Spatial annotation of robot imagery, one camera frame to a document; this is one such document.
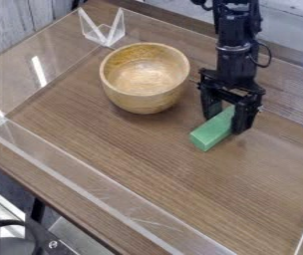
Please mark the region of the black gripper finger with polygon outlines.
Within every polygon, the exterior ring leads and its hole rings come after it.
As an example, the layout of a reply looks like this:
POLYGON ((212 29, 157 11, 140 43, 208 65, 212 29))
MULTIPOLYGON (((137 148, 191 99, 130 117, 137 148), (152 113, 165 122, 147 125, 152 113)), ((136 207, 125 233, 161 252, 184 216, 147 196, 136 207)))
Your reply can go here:
POLYGON ((209 120, 221 112, 221 99, 216 95, 215 90, 209 88, 200 89, 200 103, 203 116, 209 120))
POLYGON ((242 134, 252 127, 256 114, 258 104, 255 102, 239 102, 235 105, 231 121, 231 131, 233 134, 242 134))

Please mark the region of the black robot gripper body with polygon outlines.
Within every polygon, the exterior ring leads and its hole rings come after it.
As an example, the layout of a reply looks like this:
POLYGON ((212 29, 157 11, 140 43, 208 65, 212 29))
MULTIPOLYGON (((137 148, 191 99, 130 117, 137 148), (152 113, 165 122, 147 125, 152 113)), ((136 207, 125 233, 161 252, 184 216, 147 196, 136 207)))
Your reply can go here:
POLYGON ((216 46, 216 69, 201 68, 197 82, 201 88, 215 90, 223 102, 255 102, 260 106, 263 88, 255 82, 259 47, 250 43, 242 46, 216 46))

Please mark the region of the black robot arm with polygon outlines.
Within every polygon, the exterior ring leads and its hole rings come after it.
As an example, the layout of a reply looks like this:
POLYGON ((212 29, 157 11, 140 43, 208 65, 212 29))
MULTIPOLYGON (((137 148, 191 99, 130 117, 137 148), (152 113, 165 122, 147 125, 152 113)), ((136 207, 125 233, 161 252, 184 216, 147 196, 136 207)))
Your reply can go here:
POLYGON ((221 102, 233 105, 231 132, 240 134, 252 127, 262 106, 264 89, 256 84, 260 43, 259 0, 189 0, 203 10, 212 12, 213 29, 217 35, 216 69, 199 70, 200 103, 204 117, 209 120, 221 113, 221 102))

